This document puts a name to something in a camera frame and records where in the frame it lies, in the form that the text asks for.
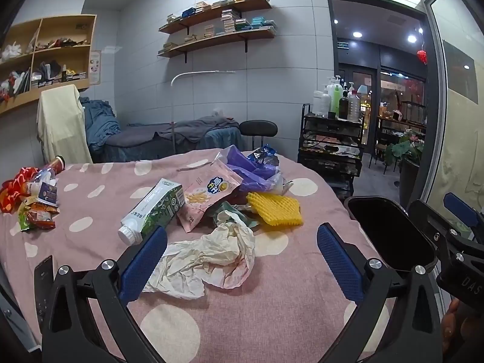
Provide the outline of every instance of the black door frame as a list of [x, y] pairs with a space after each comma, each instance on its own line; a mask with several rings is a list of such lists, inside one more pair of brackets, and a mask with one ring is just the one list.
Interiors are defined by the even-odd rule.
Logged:
[[341, 67], [343, 69], [347, 69], [351, 72], [351, 77], [350, 80], [346, 79], [346, 82], [354, 82], [353, 80], [353, 74], [354, 72], [360, 72], [361, 74], [367, 74], [371, 75], [371, 88], [372, 88], [372, 93], [371, 93], [371, 110], [370, 110], [370, 121], [368, 122], [368, 138], [366, 140], [366, 145], [364, 148], [365, 153], [373, 153], [373, 144], [374, 144], [374, 135], [376, 131], [376, 123], [377, 123], [377, 114], [374, 115], [373, 110], [376, 108], [378, 110], [379, 107], [379, 99], [380, 99], [380, 86], [378, 85], [378, 74], [379, 70], [376, 70], [374, 68], [368, 68], [368, 67], [362, 67], [359, 65], [353, 65], [353, 64], [344, 64], [341, 63], [338, 65], [338, 71], [341, 71]]
[[[328, 0], [328, 8], [330, 11], [331, 30], [333, 39], [333, 59], [335, 65], [335, 72], [339, 70], [338, 64], [338, 49], [336, 44], [336, 25], [335, 25], [335, 13], [332, 7], [332, 1]], [[424, 185], [427, 180], [427, 175], [430, 169], [430, 163], [432, 162], [432, 155], [437, 135], [437, 123], [439, 116], [439, 73], [437, 68], [437, 55], [435, 51], [434, 40], [432, 37], [432, 31], [430, 29], [429, 20], [424, 12], [417, 9], [410, 8], [407, 5], [400, 4], [392, 0], [344, 0], [352, 1], [355, 3], [373, 5], [388, 9], [394, 12], [401, 13], [413, 17], [420, 21], [423, 29], [423, 41], [427, 46], [427, 80], [425, 82], [425, 88], [423, 97], [427, 105], [427, 130], [425, 134], [425, 146], [423, 148], [422, 160], [420, 161], [420, 168], [413, 187], [412, 198], [420, 198], [424, 190]], [[378, 63], [377, 83], [381, 80], [381, 67]], [[373, 113], [378, 113], [378, 109], [374, 108]]]

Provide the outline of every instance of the cartoon logo on snack bag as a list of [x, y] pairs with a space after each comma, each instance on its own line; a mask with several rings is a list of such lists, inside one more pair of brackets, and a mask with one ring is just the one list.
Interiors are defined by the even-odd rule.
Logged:
[[225, 191], [227, 188], [228, 188], [228, 183], [218, 176], [214, 177], [207, 184], [207, 191], [212, 195], [217, 194], [217, 192]]

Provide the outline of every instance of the polka dot bedspread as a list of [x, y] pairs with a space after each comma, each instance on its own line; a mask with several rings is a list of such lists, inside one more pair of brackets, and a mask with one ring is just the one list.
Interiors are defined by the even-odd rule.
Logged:
[[[95, 269], [117, 259], [126, 246], [118, 237], [120, 220], [159, 179], [187, 186], [191, 172], [217, 149], [196, 150], [156, 161], [68, 165], [60, 173], [60, 214], [49, 232], [20, 232], [15, 215], [0, 217], [0, 259], [35, 337], [37, 324], [33, 271], [53, 256], [54, 269]], [[168, 363], [317, 362], [355, 309], [346, 300], [316, 245], [316, 231], [329, 222], [346, 242], [366, 257], [377, 254], [356, 221], [315, 172], [279, 156], [280, 167], [294, 185], [287, 195], [301, 205], [304, 225], [255, 231], [256, 261], [241, 287], [223, 290], [205, 285], [197, 300], [142, 293], [128, 304], [132, 316]], [[213, 230], [205, 220], [185, 233], [175, 218], [166, 228], [168, 241], [199, 239]], [[91, 303], [109, 350], [120, 352], [95, 301]], [[373, 352], [388, 322], [384, 307], [365, 352]]]

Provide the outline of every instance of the black trash bin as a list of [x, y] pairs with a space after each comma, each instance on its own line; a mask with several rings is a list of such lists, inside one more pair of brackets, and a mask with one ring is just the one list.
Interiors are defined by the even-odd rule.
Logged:
[[381, 196], [352, 196], [345, 207], [358, 221], [381, 256], [391, 268], [405, 276], [416, 265], [429, 273], [437, 262], [434, 246], [410, 221], [394, 201]]

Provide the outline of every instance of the red lantern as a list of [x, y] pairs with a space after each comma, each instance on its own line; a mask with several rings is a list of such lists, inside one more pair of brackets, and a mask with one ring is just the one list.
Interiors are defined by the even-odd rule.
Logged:
[[417, 57], [420, 59], [421, 62], [427, 65], [427, 52], [425, 52], [425, 50], [419, 50], [417, 52]]

